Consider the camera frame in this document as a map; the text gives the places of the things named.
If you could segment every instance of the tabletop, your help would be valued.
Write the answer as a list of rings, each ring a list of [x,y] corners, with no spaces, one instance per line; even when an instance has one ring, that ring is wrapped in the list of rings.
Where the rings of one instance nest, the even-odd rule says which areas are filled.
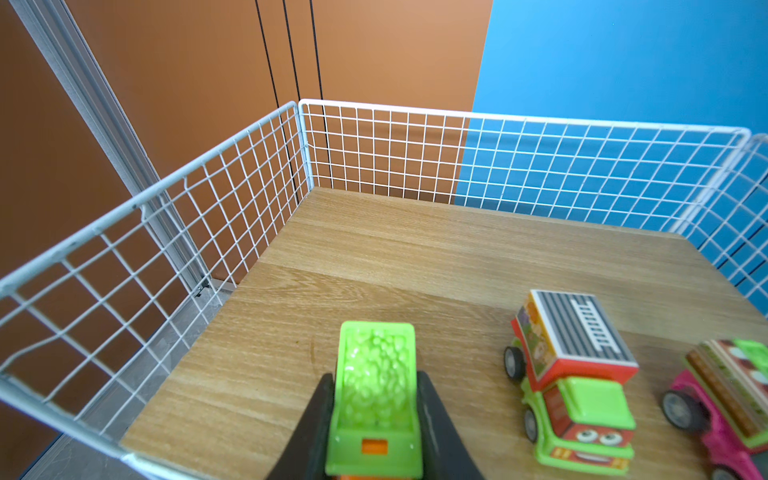
[[[346,320],[408,322],[483,475],[587,478],[539,465],[504,371],[531,289],[592,293],[640,364],[628,478],[707,478],[706,450],[658,402],[711,338],[768,342],[768,323],[687,240],[542,217],[315,188],[122,440],[223,480],[263,478],[336,364]]]

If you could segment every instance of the green roof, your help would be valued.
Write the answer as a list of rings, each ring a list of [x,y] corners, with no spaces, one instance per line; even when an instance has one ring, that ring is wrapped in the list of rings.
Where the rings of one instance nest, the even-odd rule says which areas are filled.
[[[576,423],[634,430],[621,384],[611,380],[568,377],[558,380],[568,415]]]
[[[752,340],[734,340],[733,343],[744,352],[760,373],[768,377],[768,347]]]

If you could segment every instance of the white ladder print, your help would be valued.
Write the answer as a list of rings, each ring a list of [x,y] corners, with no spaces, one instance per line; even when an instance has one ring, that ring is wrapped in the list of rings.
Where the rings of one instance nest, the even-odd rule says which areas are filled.
[[[592,342],[592,346],[595,350],[603,350],[604,347],[607,347],[614,352],[621,354],[621,350],[619,350],[619,345],[616,345],[614,336],[608,331],[605,321],[600,317],[600,313],[594,308],[594,304],[590,300],[587,300],[586,305],[581,305],[576,300],[571,299],[571,305],[574,307],[576,316],[578,316],[581,325],[587,332],[587,336]]]

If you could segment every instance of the pink toy car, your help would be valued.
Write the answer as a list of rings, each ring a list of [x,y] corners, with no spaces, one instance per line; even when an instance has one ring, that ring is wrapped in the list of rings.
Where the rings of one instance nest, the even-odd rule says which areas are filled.
[[[768,348],[748,340],[703,342],[664,394],[672,425],[701,434],[711,480],[768,479]]]

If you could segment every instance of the black wheel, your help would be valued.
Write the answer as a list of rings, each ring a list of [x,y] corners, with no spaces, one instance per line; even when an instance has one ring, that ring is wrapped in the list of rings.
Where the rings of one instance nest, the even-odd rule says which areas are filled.
[[[736,472],[728,467],[718,465],[712,471],[710,475],[711,480],[741,480],[741,477],[736,475]]]
[[[528,437],[528,440],[531,443],[536,443],[536,440],[538,440],[538,423],[531,407],[528,407],[525,410],[525,414],[523,414],[523,426],[525,427],[525,436]]]
[[[516,346],[504,349],[504,368],[509,378],[519,382],[525,378],[525,355]]]
[[[707,415],[703,406],[686,393],[677,390],[664,393],[661,411],[669,423],[685,432],[701,433],[707,429]]]

